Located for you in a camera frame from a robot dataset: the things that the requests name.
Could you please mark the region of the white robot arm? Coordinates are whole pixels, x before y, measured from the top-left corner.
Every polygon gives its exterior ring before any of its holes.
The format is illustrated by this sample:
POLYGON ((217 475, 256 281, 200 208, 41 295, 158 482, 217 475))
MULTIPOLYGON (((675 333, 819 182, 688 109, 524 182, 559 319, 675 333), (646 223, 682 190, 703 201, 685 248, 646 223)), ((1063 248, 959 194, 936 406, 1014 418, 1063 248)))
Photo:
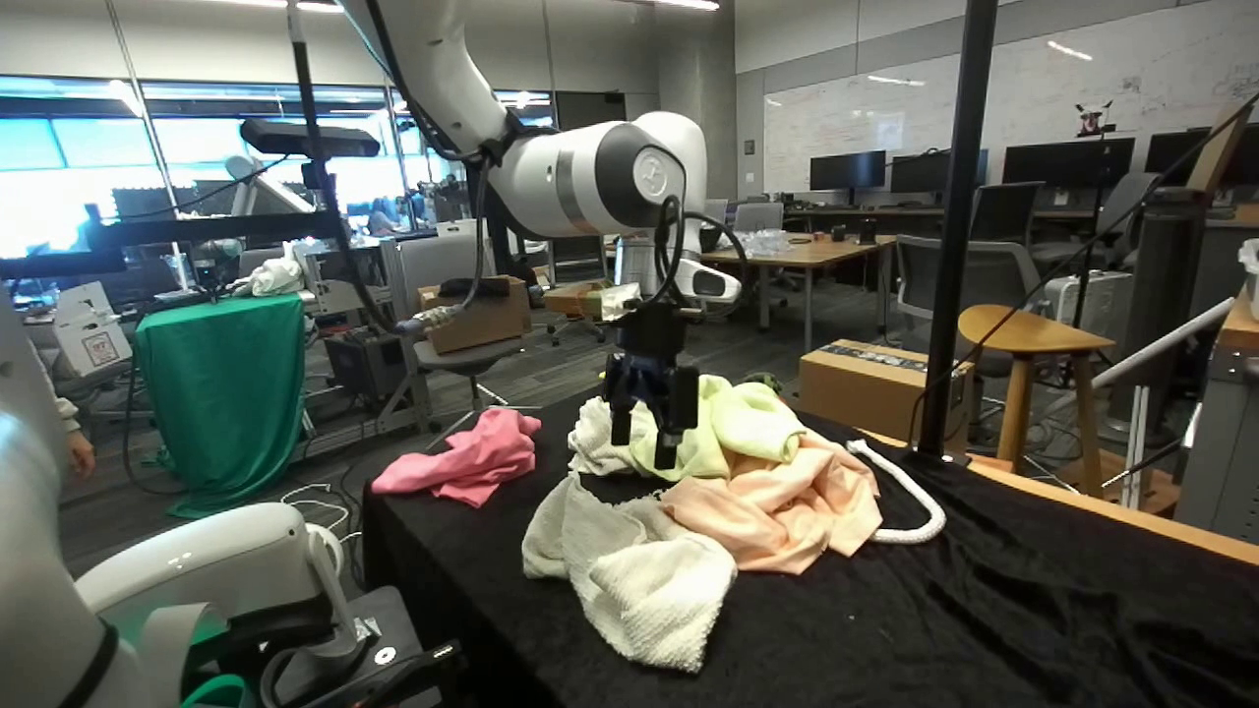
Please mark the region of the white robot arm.
MULTIPOLYGON (((466 42, 467 0, 341 0, 351 26, 428 136, 452 148, 533 237, 671 228, 710 185, 703 130, 675 109, 529 135, 495 106, 466 42)), ((347 635, 336 538, 289 505, 250 505, 142 548, 132 587, 116 562, 70 574, 61 486, 70 467, 56 388, 21 323, 0 323, 0 695, 7 708, 176 708, 200 619, 314 606, 347 635), (150 597, 139 641, 105 611, 150 597)))

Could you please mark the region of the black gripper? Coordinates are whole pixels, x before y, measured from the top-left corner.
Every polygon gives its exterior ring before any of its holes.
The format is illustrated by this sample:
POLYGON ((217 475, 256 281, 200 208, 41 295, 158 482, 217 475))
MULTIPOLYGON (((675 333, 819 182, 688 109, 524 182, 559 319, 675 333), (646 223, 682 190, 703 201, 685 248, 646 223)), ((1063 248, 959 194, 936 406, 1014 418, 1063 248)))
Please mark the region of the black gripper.
POLYGON ((682 429, 698 426, 701 374, 682 366, 685 319, 671 302, 637 305, 621 319, 621 341, 605 361, 609 441, 631 446, 633 406, 659 418, 654 465, 676 467, 682 429))

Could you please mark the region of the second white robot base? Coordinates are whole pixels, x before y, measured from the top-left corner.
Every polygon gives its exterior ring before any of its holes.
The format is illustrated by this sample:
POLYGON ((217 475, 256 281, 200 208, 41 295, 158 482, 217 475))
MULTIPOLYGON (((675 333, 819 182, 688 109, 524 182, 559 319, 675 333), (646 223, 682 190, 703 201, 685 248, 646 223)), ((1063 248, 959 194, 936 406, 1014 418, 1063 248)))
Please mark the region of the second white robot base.
POLYGON ((70 583, 105 656, 183 708, 246 679, 246 708, 450 708, 466 656, 427 646, 398 587, 341 587, 341 538, 250 505, 142 538, 70 583))

